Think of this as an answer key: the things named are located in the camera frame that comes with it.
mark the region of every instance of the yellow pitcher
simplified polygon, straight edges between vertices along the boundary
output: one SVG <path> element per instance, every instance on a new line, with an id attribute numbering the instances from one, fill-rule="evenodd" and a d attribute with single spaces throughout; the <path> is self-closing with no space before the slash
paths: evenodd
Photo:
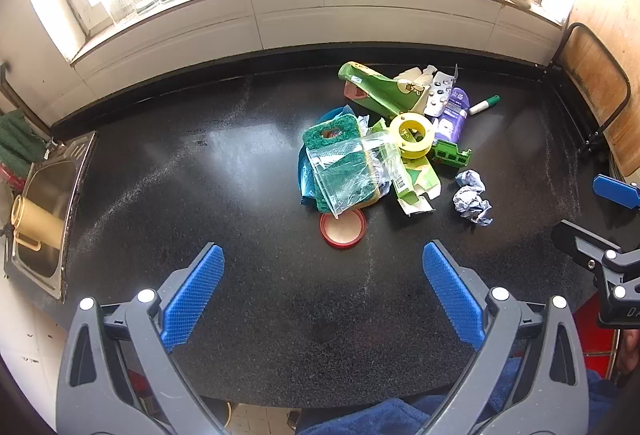
<path id="1" fill-rule="evenodd" d="M 43 243 L 56 249 L 60 249 L 62 245 L 65 222 L 22 195 L 15 197 L 11 223 L 14 226 L 14 240 L 33 251 L 39 251 Z M 19 238 L 18 235 L 25 235 L 36 243 Z"/>

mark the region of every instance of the marker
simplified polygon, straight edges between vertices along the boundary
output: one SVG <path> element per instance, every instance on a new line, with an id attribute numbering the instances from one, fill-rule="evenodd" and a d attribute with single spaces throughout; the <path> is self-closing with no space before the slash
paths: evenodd
<path id="1" fill-rule="evenodd" d="M 495 103 L 500 100 L 499 95 L 494 95 L 494 97 L 489 97 L 487 100 L 479 102 L 475 106 L 469 108 L 469 115 L 474 115 L 475 113 L 479 113 L 482 110 L 486 110 L 487 108 L 491 108 Z"/>

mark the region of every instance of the tape roll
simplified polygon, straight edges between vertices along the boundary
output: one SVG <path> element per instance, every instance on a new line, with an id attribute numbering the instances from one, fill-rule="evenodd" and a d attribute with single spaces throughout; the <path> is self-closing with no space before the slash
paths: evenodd
<path id="1" fill-rule="evenodd" d="M 418 142 L 407 140 L 408 134 L 411 134 L 409 130 L 417 131 L 422 135 L 422 139 Z M 401 113 L 394 118 L 389 125 L 389 131 L 396 139 L 400 155 L 406 159 L 418 159 L 427 155 L 435 137 L 435 130 L 430 121 L 425 116 L 412 112 Z"/>

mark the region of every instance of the blue gripper pad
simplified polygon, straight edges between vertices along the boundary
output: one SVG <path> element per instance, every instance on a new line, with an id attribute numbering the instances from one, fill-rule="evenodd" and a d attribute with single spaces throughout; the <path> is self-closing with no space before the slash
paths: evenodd
<path id="1" fill-rule="evenodd" d="M 593 179 L 593 192 L 621 206 L 625 206 L 625 208 L 633 209 L 636 206 L 640 206 L 638 188 L 611 177 L 604 175 L 595 177 Z"/>
<path id="2" fill-rule="evenodd" d="M 478 351 L 484 342 L 482 309 L 433 241 L 424 246 L 422 269 L 460 341 Z"/>
<path id="3" fill-rule="evenodd" d="M 164 309 L 160 339 L 167 352 L 186 343 L 225 270 L 222 249 L 214 245 Z"/>

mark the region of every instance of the purple bottle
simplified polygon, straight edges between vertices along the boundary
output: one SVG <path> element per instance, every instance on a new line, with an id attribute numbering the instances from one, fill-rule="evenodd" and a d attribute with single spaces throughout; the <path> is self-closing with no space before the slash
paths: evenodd
<path id="1" fill-rule="evenodd" d="M 462 127 L 465 126 L 466 114 L 469 110 L 469 98 L 462 88 L 454 88 L 442 115 L 433 119 L 436 129 L 434 142 L 438 139 L 458 143 Z"/>

